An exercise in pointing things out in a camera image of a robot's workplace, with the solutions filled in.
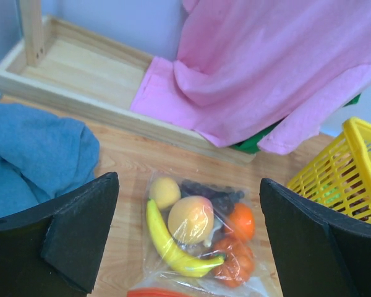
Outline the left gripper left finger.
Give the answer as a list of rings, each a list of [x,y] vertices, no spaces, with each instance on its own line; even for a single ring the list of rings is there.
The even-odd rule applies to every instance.
[[[0,296],[93,291],[119,194],[116,172],[0,218]]]

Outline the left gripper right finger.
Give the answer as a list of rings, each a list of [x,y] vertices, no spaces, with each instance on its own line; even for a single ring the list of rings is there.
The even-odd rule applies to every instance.
[[[371,296],[371,224],[272,179],[259,196],[284,296]]]

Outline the orange tangerine toy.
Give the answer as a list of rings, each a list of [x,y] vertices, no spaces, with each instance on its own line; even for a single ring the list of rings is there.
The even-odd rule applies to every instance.
[[[250,241],[255,234],[255,221],[251,208],[242,202],[236,203],[234,210],[225,219],[224,232],[242,242]]]

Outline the orange pumpkin toy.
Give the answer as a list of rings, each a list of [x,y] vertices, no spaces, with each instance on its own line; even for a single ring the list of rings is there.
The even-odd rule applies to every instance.
[[[229,288],[249,280],[255,270],[254,254],[245,243],[226,237],[215,243],[213,250],[225,254],[224,263],[212,270],[215,278]]]

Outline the white garlic toy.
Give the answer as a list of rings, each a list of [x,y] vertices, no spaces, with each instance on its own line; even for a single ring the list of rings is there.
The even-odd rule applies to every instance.
[[[218,218],[217,216],[214,217],[214,221],[213,221],[213,227],[212,227],[212,230],[210,231],[209,235],[207,236],[206,239],[203,240],[203,245],[206,247],[206,248],[209,248],[211,247],[212,245],[212,241],[213,241],[213,237],[215,235],[215,233],[217,231],[219,231],[221,228],[223,227],[223,222],[220,218]]]

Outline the dark small grape bunch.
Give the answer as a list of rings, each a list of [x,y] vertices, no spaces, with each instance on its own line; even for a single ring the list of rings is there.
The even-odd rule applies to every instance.
[[[235,203],[240,202],[245,196],[242,190],[231,187],[220,189],[215,185],[208,186],[189,179],[183,180],[179,187],[182,197],[203,196],[211,202],[215,213],[224,216],[229,215],[234,210]]]

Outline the clear zip top bag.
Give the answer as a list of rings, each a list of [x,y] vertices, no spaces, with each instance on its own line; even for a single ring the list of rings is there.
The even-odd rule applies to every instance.
[[[280,296],[247,190],[153,173],[142,201],[143,278],[129,296]]]

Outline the yellow banana toy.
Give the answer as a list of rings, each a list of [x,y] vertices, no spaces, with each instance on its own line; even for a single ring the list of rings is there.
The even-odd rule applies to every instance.
[[[156,202],[151,199],[147,201],[146,223],[157,253],[173,271],[180,275],[202,278],[214,268],[224,264],[223,253],[210,259],[200,259],[183,251],[170,235]]]

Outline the pale peach toy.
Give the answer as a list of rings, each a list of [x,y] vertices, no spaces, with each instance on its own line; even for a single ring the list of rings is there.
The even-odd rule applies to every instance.
[[[214,210],[203,196],[188,196],[178,200],[168,216],[168,230],[183,244],[197,244],[207,238],[213,227]]]

